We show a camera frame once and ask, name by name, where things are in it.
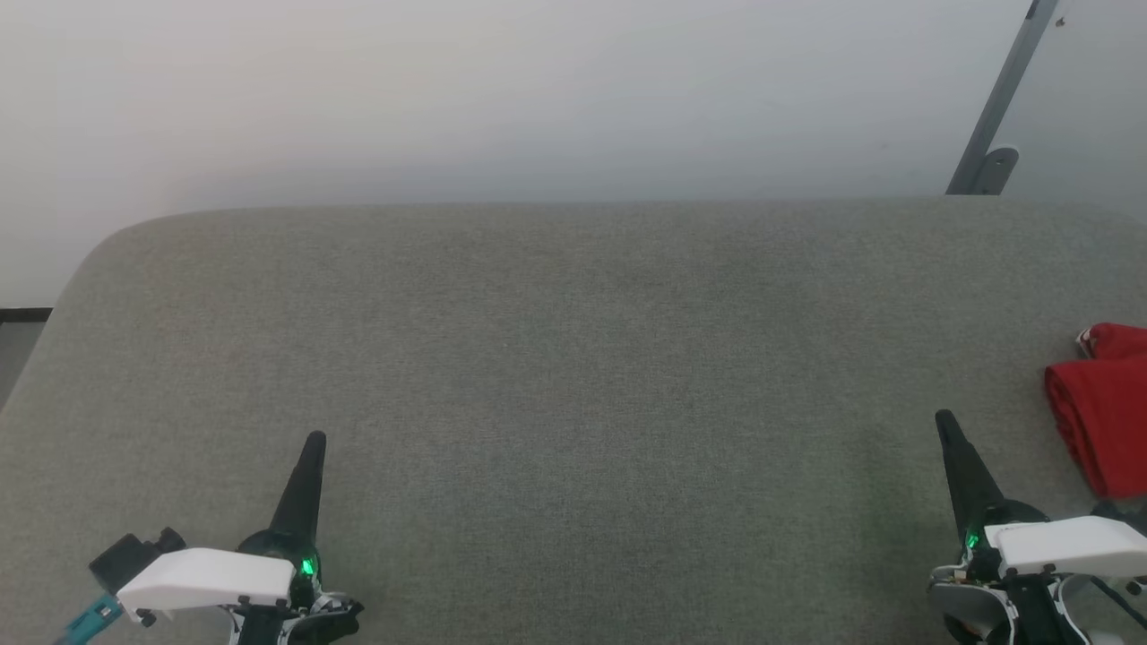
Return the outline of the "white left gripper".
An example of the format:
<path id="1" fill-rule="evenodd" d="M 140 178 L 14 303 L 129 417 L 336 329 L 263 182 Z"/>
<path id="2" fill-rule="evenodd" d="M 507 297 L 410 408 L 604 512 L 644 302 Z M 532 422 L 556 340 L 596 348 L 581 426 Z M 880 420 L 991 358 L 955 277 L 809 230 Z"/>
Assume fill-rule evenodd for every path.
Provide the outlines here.
<path id="1" fill-rule="evenodd" d="M 237 551 L 189 547 L 172 529 L 117 541 L 117 603 L 145 627 L 157 614 L 209 607 L 231 644 L 333 644 L 359 632 L 362 604 L 323 590 L 317 539 L 327 435 L 309 434 L 272 515 Z"/>

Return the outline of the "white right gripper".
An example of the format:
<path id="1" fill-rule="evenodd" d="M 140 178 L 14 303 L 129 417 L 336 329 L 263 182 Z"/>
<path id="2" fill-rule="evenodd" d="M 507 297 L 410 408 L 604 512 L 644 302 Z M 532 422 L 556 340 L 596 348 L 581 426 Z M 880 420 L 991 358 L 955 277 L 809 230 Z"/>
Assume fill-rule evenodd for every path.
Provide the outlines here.
<path id="1" fill-rule="evenodd" d="M 982 527 L 988 507 L 1005 499 L 1000 487 L 950 409 L 939 409 L 935 422 L 955 526 L 970 530 L 963 544 L 963 578 L 984 583 L 1011 574 L 1144 578 L 1144 512 L 1101 503 L 1084 516 L 992 519 Z"/>

